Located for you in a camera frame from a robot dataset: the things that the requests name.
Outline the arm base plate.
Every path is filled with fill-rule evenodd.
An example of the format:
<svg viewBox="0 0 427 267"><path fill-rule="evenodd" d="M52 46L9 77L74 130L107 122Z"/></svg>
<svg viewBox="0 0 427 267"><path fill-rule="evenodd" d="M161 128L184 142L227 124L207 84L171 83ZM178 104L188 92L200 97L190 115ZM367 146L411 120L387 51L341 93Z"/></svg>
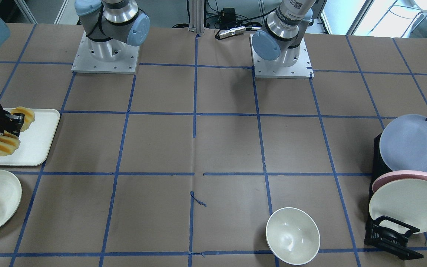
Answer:
<svg viewBox="0 0 427 267"><path fill-rule="evenodd" d="M136 74L140 47L111 39L95 42L82 35L71 71L83 74Z"/></svg>
<svg viewBox="0 0 427 267"><path fill-rule="evenodd" d="M287 49L275 60L264 60L254 50L251 43L251 55L257 78L313 78L314 71L307 51L305 39L299 47Z"/></svg>

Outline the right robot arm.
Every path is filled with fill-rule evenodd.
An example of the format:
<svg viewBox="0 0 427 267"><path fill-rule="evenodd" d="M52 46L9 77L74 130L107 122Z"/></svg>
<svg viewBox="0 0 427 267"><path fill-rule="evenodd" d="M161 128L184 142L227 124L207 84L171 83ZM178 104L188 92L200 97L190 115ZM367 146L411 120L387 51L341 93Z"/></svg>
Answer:
<svg viewBox="0 0 427 267"><path fill-rule="evenodd" d="M81 40L72 71L78 73L135 71L140 47L147 38L150 19L135 0L77 0L76 14L85 36ZM10 29L0 18L0 47L10 37ZM34 122L29 108L5 110L0 104L0 135L18 138Z"/></svg>

